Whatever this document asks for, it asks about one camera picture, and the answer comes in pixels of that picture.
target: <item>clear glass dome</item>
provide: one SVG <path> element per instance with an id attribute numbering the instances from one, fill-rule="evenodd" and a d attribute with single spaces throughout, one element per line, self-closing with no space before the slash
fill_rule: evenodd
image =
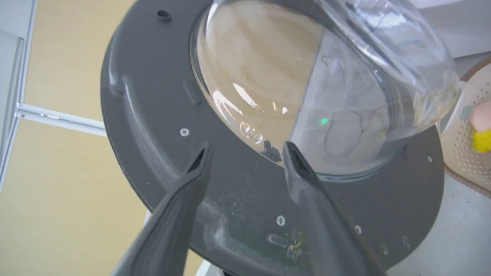
<path id="1" fill-rule="evenodd" d="M 192 56 L 231 131 L 279 165 L 294 142 L 326 180 L 377 171 L 459 89 L 442 40 L 404 0 L 216 0 Z"/>

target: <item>wooden wall panel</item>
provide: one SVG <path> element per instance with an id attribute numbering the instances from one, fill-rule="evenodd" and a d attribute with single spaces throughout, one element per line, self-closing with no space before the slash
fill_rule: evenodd
<path id="1" fill-rule="evenodd" d="M 100 73 L 133 0 L 39 0 L 25 103 L 102 121 Z"/>
<path id="2" fill-rule="evenodd" d="M 110 275 L 145 210 L 105 137 L 22 120 L 0 194 L 0 275 Z"/>

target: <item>screw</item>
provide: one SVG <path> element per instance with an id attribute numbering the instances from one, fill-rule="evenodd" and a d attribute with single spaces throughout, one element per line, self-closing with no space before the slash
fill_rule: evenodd
<path id="1" fill-rule="evenodd" d="M 356 225 L 355 226 L 355 232 L 358 234 L 358 235 L 361 235 L 361 227 L 359 225 Z"/>
<path id="2" fill-rule="evenodd" d="M 283 226 L 285 225 L 285 217 L 284 216 L 278 216 L 276 217 L 276 224 L 278 224 L 279 226 Z"/>
<path id="3" fill-rule="evenodd" d="M 189 136 L 189 129 L 187 128 L 182 128 L 179 130 L 179 134 L 182 136 L 182 137 L 188 137 Z"/>

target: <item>yellow sponge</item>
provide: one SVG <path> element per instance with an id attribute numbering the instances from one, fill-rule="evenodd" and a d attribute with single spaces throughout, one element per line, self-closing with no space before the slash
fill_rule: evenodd
<path id="1" fill-rule="evenodd" d="M 474 149 L 479 152 L 488 152 L 491 150 L 491 129 L 474 132 Z"/>

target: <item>screw hole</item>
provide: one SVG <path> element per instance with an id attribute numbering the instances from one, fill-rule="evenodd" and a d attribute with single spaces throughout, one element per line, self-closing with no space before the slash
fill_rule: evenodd
<path id="1" fill-rule="evenodd" d="M 170 13 L 167 12 L 166 10 L 158 10 L 157 16 L 162 21 L 170 21 L 170 19 L 171 19 Z"/>

